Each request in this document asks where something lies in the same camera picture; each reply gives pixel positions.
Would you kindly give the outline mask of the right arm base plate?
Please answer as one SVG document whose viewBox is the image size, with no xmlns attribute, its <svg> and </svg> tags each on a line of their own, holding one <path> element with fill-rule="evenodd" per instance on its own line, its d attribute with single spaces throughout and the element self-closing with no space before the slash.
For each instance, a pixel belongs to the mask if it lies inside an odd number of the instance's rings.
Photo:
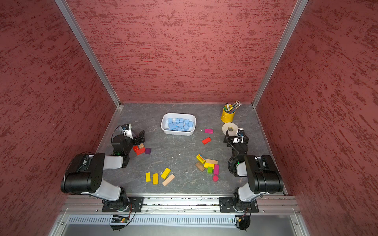
<svg viewBox="0 0 378 236">
<path fill-rule="evenodd" d="M 253 201 L 239 201 L 233 197 L 219 198 L 220 212 L 227 213 L 257 213 L 259 212 L 256 200 Z"/>
</svg>

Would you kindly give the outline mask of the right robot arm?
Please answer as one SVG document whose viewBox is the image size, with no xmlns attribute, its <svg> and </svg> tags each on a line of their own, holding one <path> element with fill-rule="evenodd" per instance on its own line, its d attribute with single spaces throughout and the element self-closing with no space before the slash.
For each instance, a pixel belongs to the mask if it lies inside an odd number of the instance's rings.
<svg viewBox="0 0 378 236">
<path fill-rule="evenodd" d="M 248 154 L 249 137 L 243 129 L 235 135 L 227 131 L 224 143 L 231 148 L 227 168 L 235 177 L 246 177 L 247 183 L 235 189 L 230 205 L 235 212 L 257 212 L 258 197 L 282 192 L 284 182 L 273 158 L 269 155 Z"/>
</svg>

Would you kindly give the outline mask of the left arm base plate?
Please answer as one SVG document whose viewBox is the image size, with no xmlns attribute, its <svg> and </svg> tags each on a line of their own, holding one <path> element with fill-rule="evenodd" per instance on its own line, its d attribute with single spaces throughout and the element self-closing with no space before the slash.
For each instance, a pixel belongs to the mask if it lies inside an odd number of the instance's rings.
<svg viewBox="0 0 378 236">
<path fill-rule="evenodd" d="M 120 200 L 114 202 L 103 200 L 102 212 L 141 212 L 143 202 L 144 197 L 141 196 L 127 197 L 126 202 Z"/>
</svg>

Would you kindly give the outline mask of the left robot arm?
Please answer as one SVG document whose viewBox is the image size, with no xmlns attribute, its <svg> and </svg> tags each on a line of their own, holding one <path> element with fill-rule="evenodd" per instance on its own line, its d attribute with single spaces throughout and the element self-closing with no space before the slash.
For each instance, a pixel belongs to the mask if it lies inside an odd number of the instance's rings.
<svg viewBox="0 0 378 236">
<path fill-rule="evenodd" d="M 73 158 L 61 182 L 61 191 L 101 199 L 103 212 L 141 212 L 144 198 L 129 198 L 123 187 L 103 179 L 103 171 L 126 168 L 130 151 L 144 142 L 145 131 L 133 136 L 128 126 L 122 126 L 121 133 L 111 138 L 112 155 L 81 153 Z"/>
</svg>

